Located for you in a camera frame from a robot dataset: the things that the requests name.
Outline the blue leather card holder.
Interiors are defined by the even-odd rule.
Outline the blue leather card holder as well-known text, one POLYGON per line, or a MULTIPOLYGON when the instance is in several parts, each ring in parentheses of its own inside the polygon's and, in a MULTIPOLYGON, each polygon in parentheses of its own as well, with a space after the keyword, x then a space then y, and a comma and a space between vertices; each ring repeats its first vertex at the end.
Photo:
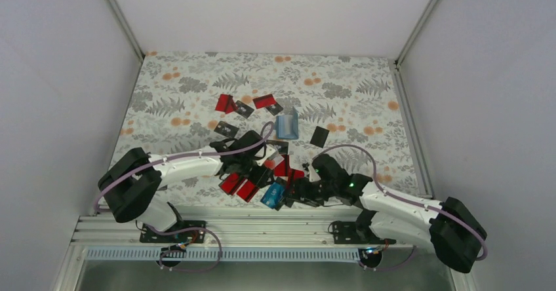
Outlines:
POLYGON ((281 140, 297 140, 299 138, 298 112, 293 107, 288 113, 276 116, 276 137, 281 140))

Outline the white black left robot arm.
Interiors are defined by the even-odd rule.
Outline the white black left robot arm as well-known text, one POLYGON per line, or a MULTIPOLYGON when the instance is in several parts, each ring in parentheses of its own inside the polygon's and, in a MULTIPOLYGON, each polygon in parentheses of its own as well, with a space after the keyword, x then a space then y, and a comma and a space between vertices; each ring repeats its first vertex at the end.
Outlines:
POLYGON ((250 130, 239 139, 226 138, 197 150, 158 155, 136 147, 128 151, 98 181, 100 198, 118 223, 139 221, 163 240, 182 234, 181 217, 170 202, 156 199, 165 186, 200 176, 225 176, 233 187, 249 186, 249 201, 268 185, 269 164, 278 150, 250 130))

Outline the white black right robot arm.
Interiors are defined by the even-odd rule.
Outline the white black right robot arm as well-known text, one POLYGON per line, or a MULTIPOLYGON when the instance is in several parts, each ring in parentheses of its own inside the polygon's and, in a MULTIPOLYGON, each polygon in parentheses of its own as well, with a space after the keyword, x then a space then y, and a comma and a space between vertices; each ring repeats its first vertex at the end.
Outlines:
POLYGON ((356 219, 355 242, 379 244, 393 240, 434 253, 449 268, 469 273, 486 257, 487 233, 465 204, 414 197, 363 174, 350 174, 330 155, 317 156, 304 165, 304 176, 288 178, 284 197, 319 207, 332 198, 361 209, 356 219))

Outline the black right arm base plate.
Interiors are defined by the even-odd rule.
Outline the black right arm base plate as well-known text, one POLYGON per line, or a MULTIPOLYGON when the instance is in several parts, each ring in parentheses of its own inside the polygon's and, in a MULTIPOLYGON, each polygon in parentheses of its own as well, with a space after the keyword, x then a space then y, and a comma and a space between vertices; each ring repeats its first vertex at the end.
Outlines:
POLYGON ((395 239, 381 239, 369 228, 358 227, 355 222, 334 221, 327 231, 335 244, 396 244, 395 239))

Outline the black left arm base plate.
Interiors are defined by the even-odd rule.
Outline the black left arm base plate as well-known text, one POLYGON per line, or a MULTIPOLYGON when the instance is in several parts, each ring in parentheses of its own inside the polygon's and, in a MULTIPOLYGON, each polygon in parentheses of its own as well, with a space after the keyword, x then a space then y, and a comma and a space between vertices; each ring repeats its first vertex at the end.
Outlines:
POLYGON ((182 244, 182 243, 203 243, 207 223, 204 220, 183 220, 178 221, 163 235, 154 232, 148 226, 143 225, 139 241, 141 243, 155 244, 182 244))

